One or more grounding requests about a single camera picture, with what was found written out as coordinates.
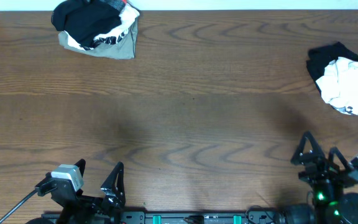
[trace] black cable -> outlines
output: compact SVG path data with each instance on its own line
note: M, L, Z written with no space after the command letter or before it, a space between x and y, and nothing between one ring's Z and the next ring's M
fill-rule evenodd
M249 207L248 209L247 209L247 211L246 211L246 214L248 215L248 211L251 209L251 208L263 208L262 206L259 206L259 205L253 205L253 206L251 206L251 207ZM271 219L272 221L273 221L273 223L274 223L274 219L266 212L266 211L264 211L265 213L266 213L266 215L267 215L267 217L269 218L269 219Z
M12 215L12 213L14 213L20 206L22 206L24 204L24 202L26 202L28 199L30 199L35 193L37 193L36 190L31 191L31 193L29 193L27 196L25 196L25 198L23 198L23 200L21 200L15 207L13 207L8 213L6 213L6 215L4 215L1 219L0 219L0 224L5 221L5 219L7 219L10 215Z
M193 217L185 217L183 218L183 221L185 221L188 224L200 224L200 221Z

